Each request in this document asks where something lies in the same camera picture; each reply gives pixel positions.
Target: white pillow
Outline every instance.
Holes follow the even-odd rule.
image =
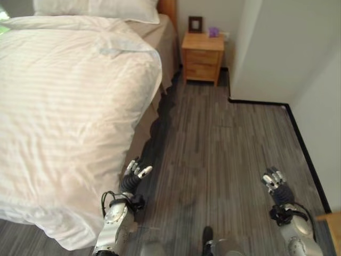
[[[155,0],[89,0],[91,16],[160,23]]]
[[[88,15],[89,0],[34,0],[35,15]]]

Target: white duvet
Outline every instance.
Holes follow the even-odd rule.
[[[0,218],[68,250],[94,245],[158,53],[119,19],[23,17],[0,36]]]

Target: black cable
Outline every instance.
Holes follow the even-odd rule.
[[[103,195],[102,195],[102,198],[101,198],[101,206],[102,206],[102,215],[103,215],[103,218],[105,217],[105,215],[106,215],[106,212],[105,212],[105,199],[106,199],[106,197],[107,197],[107,195],[108,194],[110,194],[112,197],[113,197],[113,199],[115,200],[116,198],[115,198],[115,193],[114,192],[112,192],[112,191],[107,191],[107,192],[104,192],[103,193]]]
[[[316,241],[316,232],[315,232],[315,231],[316,231],[316,229],[315,229],[315,222],[313,221],[313,218],[312,218],[310,212],[309,212],[309,211],[307,210],[307,208],[304,207],[302,204],[299,204],[299,203],[296,203],[296,202],[294,202],[294,204],[296,204],[296,205],[298,205],[299,207],[301,207],[301,208],[307,213],[307,215],[308,215],[308,217],[309,217],[309,219],[310,219],[311,225],[312,225],[314,241],[317,242],[317,241]]]

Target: wooden headboard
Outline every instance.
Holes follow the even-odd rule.
[[[176,0],[159,0],[158,12],[168,15],[173,23],[175,30],[177,31]]]

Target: wooden nightstand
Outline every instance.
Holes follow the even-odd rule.
[[[183,79],[212,81],[218,86],[224,36],[186,33],[182,42]]]

